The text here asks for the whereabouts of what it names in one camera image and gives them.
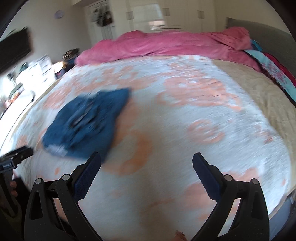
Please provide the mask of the person's left hand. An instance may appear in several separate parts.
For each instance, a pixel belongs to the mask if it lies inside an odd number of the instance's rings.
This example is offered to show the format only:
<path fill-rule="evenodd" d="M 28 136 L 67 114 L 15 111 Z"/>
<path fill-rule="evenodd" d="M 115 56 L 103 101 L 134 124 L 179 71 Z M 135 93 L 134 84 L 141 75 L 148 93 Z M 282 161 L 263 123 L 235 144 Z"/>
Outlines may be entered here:
<path fill-rule="evenodd" d="M 11 181 L 10 182 L 11 195 L 14 197 L 17 197 L 17 195 L 18 195 L 17 191 L 15 190 L 16 188 L 17 188 L 16 181 Z"/>

